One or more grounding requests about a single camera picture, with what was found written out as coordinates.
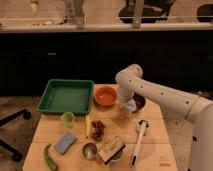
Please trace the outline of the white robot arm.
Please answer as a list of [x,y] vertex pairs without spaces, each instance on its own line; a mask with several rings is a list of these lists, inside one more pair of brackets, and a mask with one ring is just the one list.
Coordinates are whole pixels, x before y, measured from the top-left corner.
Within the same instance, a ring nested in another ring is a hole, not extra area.
[[187,171],[213,171],[213,101],[146,81],[142,75],[138,64],[116,74],[119,103],[127,103],[136,93],[183,116],[194,125]]

